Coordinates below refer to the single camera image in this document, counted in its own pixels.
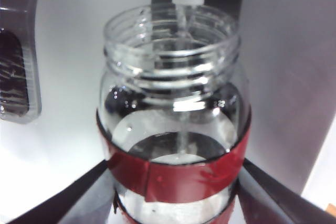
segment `gray panel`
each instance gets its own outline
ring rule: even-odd
[[[247,157],[300,193],[336,110],[336,0],[243,0]]]

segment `clear glass jar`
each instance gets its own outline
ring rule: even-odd
[[[207,6],[160,4],[121,13],[104,36],[97,120],[121,201],[171,206],[170,223],[206,223],[207,214],[174,219],[173,205],[223,195],[216,216],[229,204],[250,124],[237,23]],[[127,190],[137,194],[129,202]]]

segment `white liquid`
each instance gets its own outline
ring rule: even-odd
[[[153,162],[156,163],[166,163],[172,165],[181,165],[181,164],[189,164],[193,162],[204,161],[205,158],[188,153],[175,153],[170,155],[164,155],[161,157],[157,157],[152,159]]]

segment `water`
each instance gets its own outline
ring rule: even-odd
[[[195,7],[192,7],[192,12],[189,19],[187,19],[187,12],[185,7],[176,7],[176,18],[177,18],[177,35],[178,40],[176,42],[176,50],[194,49],[192,41],[194,41],[193,36],[190,33],[190,28],[195,22]]]

